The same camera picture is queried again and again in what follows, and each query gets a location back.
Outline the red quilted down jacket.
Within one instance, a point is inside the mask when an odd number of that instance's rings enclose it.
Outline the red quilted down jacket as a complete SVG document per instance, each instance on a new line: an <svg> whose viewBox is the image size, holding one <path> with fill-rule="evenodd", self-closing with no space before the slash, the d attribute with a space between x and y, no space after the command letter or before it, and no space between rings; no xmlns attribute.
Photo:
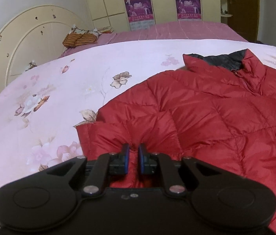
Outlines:
<svg viewBox="0 0 276 235"><path fill-rule="evenodd" d="M276 195L276 69L248 49L229 55L184 55L185 69L156 74L101 107L95 122L76 127L91 160L131 147L128 175L139 180L137 151L145 144L174 160L188 155L269 187ZM270 227L276 232L276 212Z"/></svg>

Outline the pink floral quilt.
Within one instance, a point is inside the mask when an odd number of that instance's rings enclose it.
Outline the pink floral quilt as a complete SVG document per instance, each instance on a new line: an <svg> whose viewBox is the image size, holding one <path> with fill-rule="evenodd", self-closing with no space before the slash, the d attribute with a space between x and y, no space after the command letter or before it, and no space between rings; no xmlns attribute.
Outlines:
<svg viewBox="0 0 276 235"><path fill-rule="evenodd" d="M103 45L23 73L0 93L0 187L85 155L76 127L95 122L101 107L131 87L185 69L184 55L246 49L276 69L274 46L203 39Z"/></svg>

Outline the floral pillow by headboard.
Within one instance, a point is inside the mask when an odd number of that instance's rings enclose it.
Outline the floral pillow by headboard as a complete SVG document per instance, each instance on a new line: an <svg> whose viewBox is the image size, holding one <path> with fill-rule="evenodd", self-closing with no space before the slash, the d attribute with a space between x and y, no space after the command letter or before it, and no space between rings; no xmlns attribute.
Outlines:
<svg viewBox="0 0 276 235"><path fill-rule="evenodd" d="M33 68L35 68L35 67L37 67L37 64L35 63L35 61L31 61L31 62L27 65L26 71L29 71L29 70L31 70L31 69L33 69Z"/></svg>

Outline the pink bed sheet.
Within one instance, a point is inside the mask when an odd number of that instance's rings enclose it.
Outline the pink bed sheet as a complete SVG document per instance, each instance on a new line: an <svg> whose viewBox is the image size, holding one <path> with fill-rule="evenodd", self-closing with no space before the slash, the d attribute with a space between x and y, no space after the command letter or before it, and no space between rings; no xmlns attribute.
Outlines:
<svg viewBox="0 0 276 235"><path fill-rule="evenodd" d="M126 41L157 39L225 39L246 42L246 39L223 23L175 21L156 24L143 30L103 33L95 43L81 45L76 48L68 48L61 54L61 57L96 46Z"/></svg>

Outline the cream arched headboard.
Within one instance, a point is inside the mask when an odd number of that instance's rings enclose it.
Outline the cream arched headboard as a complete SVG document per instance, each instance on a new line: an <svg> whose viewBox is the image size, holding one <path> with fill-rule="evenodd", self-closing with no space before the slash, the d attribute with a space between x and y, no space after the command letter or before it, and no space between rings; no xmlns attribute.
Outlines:
<svg viewBox="0 0 276 235"><path fill-rule="evenodd" d="M0 92L31 65L57 59L72 26L91 29L92 22L56 5L41 5L15 16L0 30Z"/></svg>

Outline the lower left purple poster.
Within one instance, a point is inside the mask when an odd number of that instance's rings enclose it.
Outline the lower left purple poster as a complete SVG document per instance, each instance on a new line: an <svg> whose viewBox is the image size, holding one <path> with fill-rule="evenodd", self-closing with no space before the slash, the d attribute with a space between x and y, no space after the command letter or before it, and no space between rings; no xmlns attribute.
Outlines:
<svg viewBox="0 0 276 235"><path fill-rule="evenodd" d="M129 23L153 20L151 0L124 0Z"/></svg>

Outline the purple poster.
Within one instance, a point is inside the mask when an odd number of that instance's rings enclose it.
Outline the purple poster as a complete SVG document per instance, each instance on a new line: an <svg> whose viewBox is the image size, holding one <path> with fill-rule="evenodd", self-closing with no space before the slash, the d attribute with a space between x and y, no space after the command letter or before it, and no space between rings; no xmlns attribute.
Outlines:
<svg viewBox="0 0 276 235"><path fill-rule="evenodd" d="M176 0L178 20L201 20L201 0Z"/></svg>
<svg viewBox="0 0 276 235"><path fill-rule="evenodd" d="M151 0L124 0L129 23L153 20Z"/></svg>

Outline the lower right purple poster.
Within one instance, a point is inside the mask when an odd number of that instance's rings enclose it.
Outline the lower right purple poster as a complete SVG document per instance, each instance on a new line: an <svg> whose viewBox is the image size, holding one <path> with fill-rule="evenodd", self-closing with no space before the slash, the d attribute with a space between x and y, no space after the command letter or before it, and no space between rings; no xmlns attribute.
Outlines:
<svg viewBox="0 0 276 235"><path fill-rule="evenodd" d="M201 0L176 0L178 20L201 20Z"/></svg>

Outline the cream wardrobe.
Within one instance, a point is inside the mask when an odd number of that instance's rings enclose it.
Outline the cream wardrobe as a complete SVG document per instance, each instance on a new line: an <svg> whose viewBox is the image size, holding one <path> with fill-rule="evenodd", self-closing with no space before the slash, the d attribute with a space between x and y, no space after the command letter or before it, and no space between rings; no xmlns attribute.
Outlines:
<svg viewBox="0 0 276 235"><path fill-rule="evenodd" d="M86 0L95 28L112 27L116 32L146 29L178 20L176 0L151 0L153 20L129 23L124 0ZM201 0L202 21L220 23L220 0Z"/></svg>

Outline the cream corner shelf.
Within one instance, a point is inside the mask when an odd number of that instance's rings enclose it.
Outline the cream corner shelf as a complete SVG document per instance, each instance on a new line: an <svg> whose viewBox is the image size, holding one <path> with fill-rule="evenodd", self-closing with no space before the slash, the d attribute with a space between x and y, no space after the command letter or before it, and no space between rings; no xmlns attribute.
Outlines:
<svg viewBox="0 0 276 235"><path fill-rule="evenodd" d="M228 24L228 19L233 15L229 9L230 0L220 0L220 20L221 23Z"/></svg>

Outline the brown wooden door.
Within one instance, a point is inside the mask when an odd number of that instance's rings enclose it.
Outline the brown wooden door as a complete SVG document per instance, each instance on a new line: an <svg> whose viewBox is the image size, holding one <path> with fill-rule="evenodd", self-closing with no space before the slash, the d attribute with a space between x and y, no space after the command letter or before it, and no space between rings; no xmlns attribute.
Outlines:
<svg viewBox="0 0 276 235"><path fill-rule="evenodd" d="M256 42L259 27L260 0L228 0L228 25L249 42Z"/></svg>

